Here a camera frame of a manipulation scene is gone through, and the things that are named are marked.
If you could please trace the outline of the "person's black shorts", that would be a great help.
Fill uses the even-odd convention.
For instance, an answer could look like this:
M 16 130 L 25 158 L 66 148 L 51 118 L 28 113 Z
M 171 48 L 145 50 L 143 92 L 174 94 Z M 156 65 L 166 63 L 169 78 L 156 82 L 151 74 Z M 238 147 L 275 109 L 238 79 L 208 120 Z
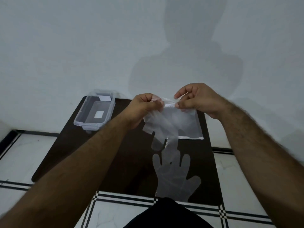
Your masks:
M 161 198 L 123 228 L 213 228 L 207 221 L 178 204 Z

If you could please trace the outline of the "person's left hand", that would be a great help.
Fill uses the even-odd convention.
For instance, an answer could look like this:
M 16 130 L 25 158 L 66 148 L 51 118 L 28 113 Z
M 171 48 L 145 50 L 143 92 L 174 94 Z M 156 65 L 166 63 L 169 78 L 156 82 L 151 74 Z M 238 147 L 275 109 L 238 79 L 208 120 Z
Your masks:
M 139 125 L 141 120 L 151 111 L 148 110 L 148 102 L 160 98 L 153 98 L 152 93 L 136 95 L 130 104 L 121 113 L 123 119 L 127 122 L 129 129 L 134 129 Z

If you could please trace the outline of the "person's left forearm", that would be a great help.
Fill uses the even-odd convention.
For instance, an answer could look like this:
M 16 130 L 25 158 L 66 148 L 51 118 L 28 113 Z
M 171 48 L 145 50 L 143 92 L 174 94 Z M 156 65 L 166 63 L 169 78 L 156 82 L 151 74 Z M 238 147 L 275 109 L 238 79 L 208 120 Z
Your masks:
M 120 113 L 37 181 L 0 219 L 0 228 L 74 228 L 126 133 L 141 119 Z

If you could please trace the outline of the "clear plastic glove bag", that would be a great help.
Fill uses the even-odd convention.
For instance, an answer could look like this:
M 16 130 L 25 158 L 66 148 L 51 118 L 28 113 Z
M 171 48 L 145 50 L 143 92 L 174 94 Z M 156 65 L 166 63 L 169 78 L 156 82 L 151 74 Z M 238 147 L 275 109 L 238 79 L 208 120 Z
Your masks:
M 182 111 L 176 108 L 175 104 L 166 103 L 162 114 L 177 129 L 179 138 L 204 139 L 196 110 L 186 109 Z

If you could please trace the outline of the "clear plastic storage container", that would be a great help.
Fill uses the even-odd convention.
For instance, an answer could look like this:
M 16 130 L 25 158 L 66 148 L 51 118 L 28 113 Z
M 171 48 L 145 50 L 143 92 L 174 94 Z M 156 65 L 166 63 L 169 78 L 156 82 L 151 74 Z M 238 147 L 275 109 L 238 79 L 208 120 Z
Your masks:
M 85 98 L 74 125 L 90 133 L 103 127 L 112 117 L 118 92 L 112 90 L 93 90 Z

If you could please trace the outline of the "clear disposable plastic glove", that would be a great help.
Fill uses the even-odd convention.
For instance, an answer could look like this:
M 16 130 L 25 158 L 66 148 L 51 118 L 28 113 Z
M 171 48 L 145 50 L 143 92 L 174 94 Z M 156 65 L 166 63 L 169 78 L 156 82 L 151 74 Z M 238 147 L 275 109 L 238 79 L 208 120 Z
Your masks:
M 151 111 L 144 117 L 143 131 L 154 134 L 151 144 L 152 150 L 176 150 L 178 146 L 178 127 L 173 119 L 173 114 L 177 111 L 175 102 L 153 95 L 151 102 L 156 101 L 163 103 L 162 108 Z
M 158 179 L 155 192 L 157 198 L 170 198 L 178 202 L 188 202 L 190 196 L 201 184 L 199 176 L 187 179 L 191 158 L 185 154 L 180 158 L 180 152 L 173 154 L 170 159 L 162 156 L 162 162 L 158 154 L 152 157 L 153 166 Z

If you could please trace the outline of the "person's right hand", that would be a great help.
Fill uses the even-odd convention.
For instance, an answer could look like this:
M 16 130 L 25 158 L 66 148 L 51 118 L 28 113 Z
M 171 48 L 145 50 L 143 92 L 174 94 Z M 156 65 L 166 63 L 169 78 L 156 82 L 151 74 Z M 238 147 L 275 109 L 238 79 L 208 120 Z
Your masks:
M 174 99 L 193 101 L 196 104 L 196 110 L 204 112 L 211 118 L 218 120 L 233 107 L 232 103 L 216 93 L 205 83 L 185 85 L 175 93 Z

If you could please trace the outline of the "person's right forearm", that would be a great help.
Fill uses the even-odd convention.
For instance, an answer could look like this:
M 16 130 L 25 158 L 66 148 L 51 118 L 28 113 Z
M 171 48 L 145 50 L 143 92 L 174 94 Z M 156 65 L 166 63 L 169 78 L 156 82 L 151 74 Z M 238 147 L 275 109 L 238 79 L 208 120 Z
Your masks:
M 220 97 L 217 119 L 249 185 L 277 228 L 304 228 L 304 166 L 242 109 Z

